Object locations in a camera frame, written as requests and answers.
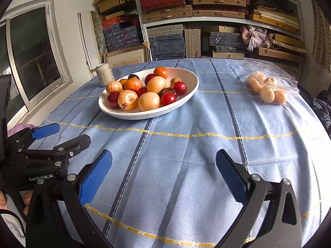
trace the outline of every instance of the wall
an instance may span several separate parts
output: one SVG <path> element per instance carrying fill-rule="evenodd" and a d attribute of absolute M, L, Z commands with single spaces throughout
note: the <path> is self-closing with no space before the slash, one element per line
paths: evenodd
<path fill-rule="evenodd" d="M 299 3 L 303 18 L 304 41 L 308 50 L 307 62 L 302 65 L 299 84 L 315 97 L 322 90 L 329 88 L 331 74 L 312 58 L 315 31 L 312 0 L 299 0 Z"/>
<path fill-rule="evenodd" d="M 13 0 L 7 10 L 33 0 Z M 73 83 L 56 94 L 36 111 L 29 114 L 23 122 L 39 125 L 56 107 L 77 88 L 91 79 L 86 66 L 86 58 L 80 37 L 77 14 L 86 10 L 96 10 L 94 0 L 54 0 L 55 16 L 60 41 Z"/>

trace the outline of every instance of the blue gripper pad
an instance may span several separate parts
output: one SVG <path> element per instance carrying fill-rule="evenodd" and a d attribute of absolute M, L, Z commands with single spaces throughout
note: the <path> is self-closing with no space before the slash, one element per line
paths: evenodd
<path fill-rule="evenodd" d="M 92 170 L 90 170 L 80 185 L 79 200 L 82 206 L 93 200 L 112 163 L 113 157 L 108 150 L 103 150 L 95 162 L 93 162 Z"/>
<path fill-rule="evenodd" d="M 34 139 L 42 139 L 47 136 L 53 135 L 55 133 L 58 133 L 60 131 L 60 125 L 57 123 L 50 124 L 47 126 L 42 126 L 40 128 L 37 128 L 32 134 L 32 138 Z"/>
<path fill-rule="evenodd" d="M 226 158 L 222 150 L 216 154 L 216 166 L 224 178 L 234 199 L 245 205 L 247 202 L 247 185 L 241 178 L 234 165 Z"/>

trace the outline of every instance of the white can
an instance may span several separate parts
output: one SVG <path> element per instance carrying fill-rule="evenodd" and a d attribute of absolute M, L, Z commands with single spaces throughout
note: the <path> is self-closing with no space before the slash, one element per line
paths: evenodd
<path fill-rule="evenodd" d="M 115 80 L 114 75 L 113 75 L 113 71 L 112 71 L 112 69 L 110 68 L 110 65 L 107 62 L 98 65 L 95 68 L 95 71 L 97 73 L 100 85 L 102 87 L 107 86 L 107 84 L 110 81 Z"/>

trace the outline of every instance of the plaid tablecloth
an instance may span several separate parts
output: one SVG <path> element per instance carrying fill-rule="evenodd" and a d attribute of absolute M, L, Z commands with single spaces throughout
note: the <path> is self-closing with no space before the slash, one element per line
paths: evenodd
<path fill-rule="evenodd" d="M 212 247 L 229 229 L 242 205 L 235 202 L 215 164 L 224 148 L 237 163 L 264 180 L 288 178 L 300 205 L 302 244 L 331 206 L 331 141 L 300 97 L 288 106 L 259 105 L 240 80 L 241 64 L 226 59 L 180 59 L 113 69 L 118 79 L 157 66 L 196 73 L 199 90 L 183 106 L 147 120 L 120 120 L 98 107 L 103 91 L 93 78 L 67 98 L 43 125 L 58 134 L 36 141 L 50 149 L 88 134 L 91 146 L 71 159 L 78 173 L 103 149 L 113 166 L 86 207 L 114 247 Z M 79 239 L 64 206 L 72 235 Z M 267 205 L 248 239 L 254 238 Z"/>

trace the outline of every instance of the window frame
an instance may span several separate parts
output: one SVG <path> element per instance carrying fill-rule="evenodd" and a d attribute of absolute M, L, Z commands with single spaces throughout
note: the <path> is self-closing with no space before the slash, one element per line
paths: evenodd
<path fill-rule="evenodd" d="M 55 59 L 55 63 L 57 69 L 60 73 L 60 78 L 53 82 L 51 85 L 47 86 L 40 93 L 38 93 L 31 100 L 26 96 L 22 83 L 19 79 L 19 75 L 17 73 L 13 51 L 11 46 L 11 37 L 10 37 L 10 20 L 21 15 L 27 13 L 29 11 L 45 8 L 45 16 L 46 16 L 46 24 L 47 31 L 49 35 L 49 41 L 52 48 L 52 53 Z M 70 75 L 66 59 L 63 53 L 62 45 L 60 42 L 60 36 L 57 29 L 57 24 L 55 20 L 55 7 L 54 0 L 35 0 L 31 1 L 19 6 L 16 6 L 4 14 L 4 16 L 0 20 L 0 26 L 6 25 L 6 41 L 7 41 L 7 52 L 10 61 L 10 67 L 12 70 L 13 78 L 16 82 L 17 89 L 24 101 L 25 106 L 22 107 L 15 116 L 8 122 L 8 127 L 13 127 L 17 124 L 26 114 L 32 111 L 37 105 L 47 99 L 51 94 L 57 92 L 61 89 L 65 84 L 72 83 L 72 77 Z"/>

